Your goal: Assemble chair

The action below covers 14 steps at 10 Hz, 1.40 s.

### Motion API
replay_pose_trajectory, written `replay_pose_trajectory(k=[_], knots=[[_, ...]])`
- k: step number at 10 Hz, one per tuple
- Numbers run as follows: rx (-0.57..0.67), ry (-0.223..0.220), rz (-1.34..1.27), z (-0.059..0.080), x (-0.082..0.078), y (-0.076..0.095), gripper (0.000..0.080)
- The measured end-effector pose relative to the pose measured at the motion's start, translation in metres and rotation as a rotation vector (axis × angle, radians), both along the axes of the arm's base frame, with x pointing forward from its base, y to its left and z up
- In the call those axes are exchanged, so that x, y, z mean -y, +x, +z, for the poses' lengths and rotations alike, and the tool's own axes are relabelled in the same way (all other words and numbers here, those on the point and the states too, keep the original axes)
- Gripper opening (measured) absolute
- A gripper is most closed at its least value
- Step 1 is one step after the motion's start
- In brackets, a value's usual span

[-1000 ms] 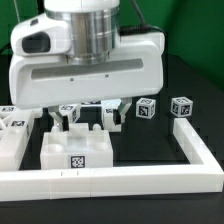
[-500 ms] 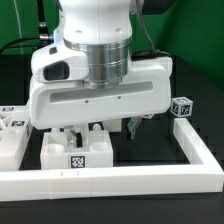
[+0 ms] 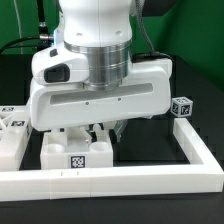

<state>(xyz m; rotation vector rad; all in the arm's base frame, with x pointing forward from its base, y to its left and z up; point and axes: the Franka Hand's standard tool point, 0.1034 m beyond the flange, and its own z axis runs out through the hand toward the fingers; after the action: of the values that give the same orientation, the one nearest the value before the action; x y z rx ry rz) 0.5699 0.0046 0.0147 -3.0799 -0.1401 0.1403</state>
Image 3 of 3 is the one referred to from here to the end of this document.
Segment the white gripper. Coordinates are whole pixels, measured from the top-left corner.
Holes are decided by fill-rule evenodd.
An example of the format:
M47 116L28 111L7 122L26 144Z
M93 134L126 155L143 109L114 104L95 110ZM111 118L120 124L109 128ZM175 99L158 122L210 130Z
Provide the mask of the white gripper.
M133 62L129 55L109 52L83 53L90 75L84 82L30 87L32 126L45 131L117 121L112 142L121 140L127 121L161 115L171 105L168 58Z

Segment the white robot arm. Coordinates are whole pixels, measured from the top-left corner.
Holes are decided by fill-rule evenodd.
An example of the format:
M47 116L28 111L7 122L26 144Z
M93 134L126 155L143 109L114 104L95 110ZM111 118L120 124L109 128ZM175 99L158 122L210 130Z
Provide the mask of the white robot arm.
M144 0L59 0L63 38L32 59L30 117L38 131L166 113L172 61L131 60L130 18Z

